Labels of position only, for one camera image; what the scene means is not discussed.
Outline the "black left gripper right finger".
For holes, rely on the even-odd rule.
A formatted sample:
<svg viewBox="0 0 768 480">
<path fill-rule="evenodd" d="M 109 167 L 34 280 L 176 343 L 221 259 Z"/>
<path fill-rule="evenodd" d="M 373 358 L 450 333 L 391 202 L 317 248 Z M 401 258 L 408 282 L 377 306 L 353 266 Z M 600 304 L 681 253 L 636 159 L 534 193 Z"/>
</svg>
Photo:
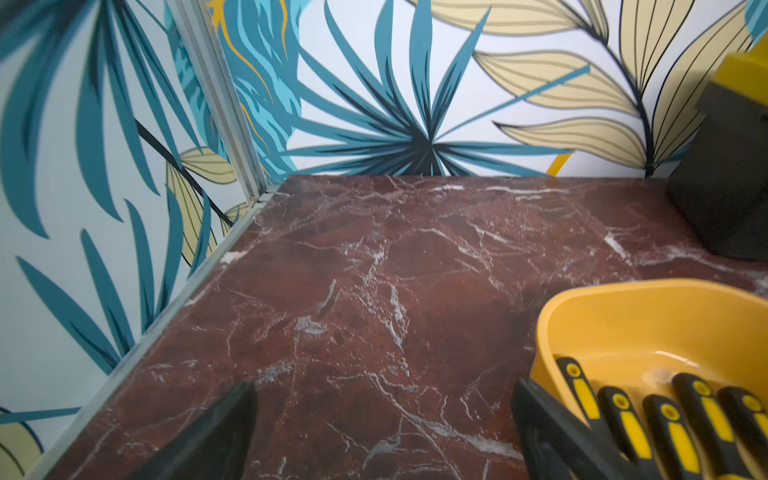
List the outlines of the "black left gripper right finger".
<svg viewBox="0 0 768 480">
<path fill-rule="evenodd" d="M 511 400 L 531 479 L 640 479 L 642 473 L 620 456 L 535 381 L 521 379 Z"/>
</svg>

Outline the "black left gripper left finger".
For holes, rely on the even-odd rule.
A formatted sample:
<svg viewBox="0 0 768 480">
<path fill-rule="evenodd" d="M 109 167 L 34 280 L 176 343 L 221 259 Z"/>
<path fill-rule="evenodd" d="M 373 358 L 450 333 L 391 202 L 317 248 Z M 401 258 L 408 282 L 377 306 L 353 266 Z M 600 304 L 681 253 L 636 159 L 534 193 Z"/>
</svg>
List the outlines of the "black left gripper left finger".
<svg viewBox="0 0 768 480">
<path fill-rule="evenodd" d="M 234 385 L 133 472 L 132 479 L 240 479 L 258 400 L 250 381 Z"/>
</svg>

